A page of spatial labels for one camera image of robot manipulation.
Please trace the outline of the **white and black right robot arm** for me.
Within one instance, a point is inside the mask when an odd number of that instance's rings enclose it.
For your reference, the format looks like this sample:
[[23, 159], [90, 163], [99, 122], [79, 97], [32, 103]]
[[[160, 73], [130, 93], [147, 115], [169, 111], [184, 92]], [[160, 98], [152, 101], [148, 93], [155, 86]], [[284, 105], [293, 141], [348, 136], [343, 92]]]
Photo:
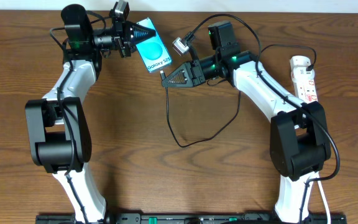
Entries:
[[315, 59], [290, 59], [295, 90], [289, 92], [267, 73], [260, 54], [241, 50], [229, 21], [211, 24], [208, 32], [214, 54], [206, 58], [199, 58], [191, 44], [194, 32], [173, 41], [173, 48], [180, 55], [190, 54], [191, 60], [163, 77], [162, 86], [193, 88], [221, 78], [248, 96], [270, 123], [270, 158], [280, 174], [279, 196], [269, 219], [331, 223], [330, 214], [320, 218], [308, 210], [312, 186], [323, 181], [320, 170], [337, 153], [316, 96]]

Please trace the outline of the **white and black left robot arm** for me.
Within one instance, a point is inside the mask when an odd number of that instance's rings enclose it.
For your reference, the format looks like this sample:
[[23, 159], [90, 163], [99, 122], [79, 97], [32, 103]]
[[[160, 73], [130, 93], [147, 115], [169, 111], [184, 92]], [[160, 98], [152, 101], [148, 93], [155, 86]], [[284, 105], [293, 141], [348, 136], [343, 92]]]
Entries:
[[126, 1], [118, 1], [109, 12], [111, 25], [93, 28], [93, 21], [105, 17], [71, 4], [61, 11], [67, 38], [58, 42], [63, 53], [63, 71], [54, 87], [39, 100], [29, 100], [25, 117], [30, 153], [62, 185], [74, 208], [72, 215], [37, 215], [36, 223], [115, 223], [90, 170], [92, 142], [83, 102], [96, 83], [102, 59], [116, 50], [122, 58], [136, 51], [136, 45], [156, 36], [156, 31], [127, 20]]

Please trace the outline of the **blue screen Galaxy smartphone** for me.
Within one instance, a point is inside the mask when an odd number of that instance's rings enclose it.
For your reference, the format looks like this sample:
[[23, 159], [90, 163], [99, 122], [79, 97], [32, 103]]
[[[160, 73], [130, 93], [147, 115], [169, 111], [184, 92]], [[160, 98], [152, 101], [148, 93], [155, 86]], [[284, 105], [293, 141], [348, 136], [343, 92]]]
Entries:
[[148, 17], [138, 22], [139, 25], [153, 29], [156, 35], [136, 45], [137, 51], [144, 62], [146, 70], [149, 73], [161, 70], [163, 67], [170, 65], [173, 60], [159, 36], [154, 23]]

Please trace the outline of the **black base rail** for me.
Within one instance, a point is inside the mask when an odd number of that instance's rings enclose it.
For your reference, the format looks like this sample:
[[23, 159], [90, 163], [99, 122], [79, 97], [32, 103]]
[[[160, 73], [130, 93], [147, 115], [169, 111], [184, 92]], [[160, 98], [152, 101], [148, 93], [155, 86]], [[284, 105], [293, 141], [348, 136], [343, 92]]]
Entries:
[[[83, 223], [75, 220], [74, 215], [37, 215], [36, 224]], [[115, 224], [218, 224], [218, 223], [285, 223], [269, 213], [246, 213], [232, 215], [141, 215], [139, 213], [122, 213], [115, 217], [89, 223]], [[326, 215], [310, 214], [302, 223], [328, 223]], [[345, 215], [331, 215], [331, 223], [346, 224]]]

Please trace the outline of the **white power strip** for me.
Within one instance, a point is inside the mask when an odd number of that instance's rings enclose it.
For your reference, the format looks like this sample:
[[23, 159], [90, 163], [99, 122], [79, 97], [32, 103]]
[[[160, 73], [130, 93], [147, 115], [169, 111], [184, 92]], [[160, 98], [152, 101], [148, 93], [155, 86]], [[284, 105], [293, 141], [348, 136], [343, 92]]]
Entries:
[[317, 101], [317, 92], [314, 81], [314, 70], [307, 71], [306, 68], [294, 68], [291, 72], [295, 96], [305, 103]]

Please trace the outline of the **white USB charger adapter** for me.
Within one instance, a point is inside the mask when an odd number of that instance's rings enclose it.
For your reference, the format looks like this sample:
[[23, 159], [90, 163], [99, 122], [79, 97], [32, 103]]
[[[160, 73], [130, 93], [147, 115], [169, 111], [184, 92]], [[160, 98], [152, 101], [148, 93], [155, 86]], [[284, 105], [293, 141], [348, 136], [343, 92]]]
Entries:
[[290, 67], [293, 70], [296, 67], [306, 67], [306, 71], [312, 71], [314, 65], [308, 57], [295, 55], [290, 59]]

